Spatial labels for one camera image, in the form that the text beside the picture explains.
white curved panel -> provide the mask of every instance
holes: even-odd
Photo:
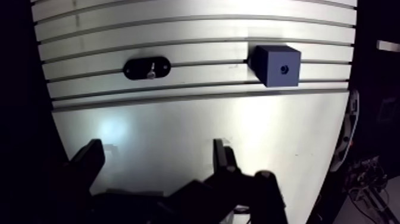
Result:
[[[355,30],[273,20],[201,20],[158,23],[91,33],[39,45],[42,60],[126,45],[192,40],[269,38],[353,43]]]
[[[168,98],[189,98],[189,97],[202,97],[210,98],[210,95],[226,95],[226,94],[240,94],[241,96],[249,95],[252,93],[258,95],[280,95],[288,94],[287,91],[315,91],[321,92],[323,90],[345,90],[348,87],[347,82],[321,82],[321,83],[299,83],[298,86],[292,87],[276,87],[266,88],[263,84],[247,84],[247,85],[226,85],[226,86],[206,86],[206,87],[195,87],[195,88],[177,88],[177,89],[163,89],[156,91],[144,91],[144,92],[129,92],[126,94],[109,94],[101,95],[97,97],[85,97],[76,99],[64,99],[59,101],[53,101],[55,109],[63,107],[74,107],[89,104],[104,104],[111,103],[115,104],[121,101],[139,101],[143,100],[155,100],[155,99],[168,99]]]
[[[350,65],[302,64],[300,80],[346,80],[350,68]],[[172,68],[168,76],[153,80],[129,80],[123,73],[85,77],[49,83],[48,90],[50,97],[58,98],[124,89],[249,81],[258,79],[246,64],[222,64]]]
[[[286,44],[301,51],[302,60],[352,61],[353,48],[350,46],[322,45],[314,43],[268,43],[268,42],[226,42],[193,43],[182,45],[155,46],[125,51],[108,52],[64,61],[44,64],[46,79],[75,76],[122,69],[127,60],[165,56],[172,64],[201,63],[212,61],[245,60],[255,45]]]
[[[32,6],[32,14],[33,14],[33,20],[38,21],[38,20],[43,20],[44,18],[49,18],[55,15],[63,14],[63,13],[68,13],[68,12],[73,12],[75,10],[81,10],[83,8],[87,7],[93,7],[97,5],[103,5],[107,3],[113,3],[113,2],[121,2],[123,0],[75,0],[75,1],[67,1],[67,0],[49,0],[46,2],[41,2],[40,4],[36,4]],[[330,2],[337,2],[341,4],[346,4],[346,5],[351,5],[351,6],[356,6],[357,1],[356,0],[335,0],[335,1],[330,1]]]
[[[39,41],[104,26],[179,17],[222,18],[245,15],[295,17],[355,25],[356,11],[292,0],[163,0],[145,1],[70,15],[35,27]]]
[[[212,140],[225,138],[247,175],[277,176],[291,224],[320,192],[348,93],[161,102],[53,113],[69,158],[102,139],[106,162],[90,191],[164,191],[213,173]]]

cable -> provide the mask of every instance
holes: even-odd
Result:
[[[350,194],[348,194],[349,199],[351,201],[351,203],[353,204],[353,206],[365,217],[367,217],[369,220],[371,220],[374,224],[378,224],[377,222],[375,222],[375,220],[373,220],[369,215],[367,215],[366,213],[364,213],[356,204],[355,202],[351,199]]]
[[[383,191],[385,192],[385,194],[386,194],[386,207],[384,208],[384,209],[386,209],[388,206],[389,206],[389,203],[390,203],[390,195],[389,195],[389,193],[388,193],[388,191],[386,190],[386,188],[384,188],[383,189]]]

wire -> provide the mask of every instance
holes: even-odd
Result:
[[[378,224],[377,222],[375,222],[375,220],[373,220],[369,215],[367,215],[366,213],[364,213],[356,204],[355,202],[351,199],[350,194],[348,194],[349,199],[351,201],[351,203],[353,204],[353,206],[365,217],[367,217],[369,220],[371,220],[374,224]]]

gray cube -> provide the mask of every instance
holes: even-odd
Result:
[[[250,68],[266,87],[298,86],[301,53],[289,46],[256,46]]]

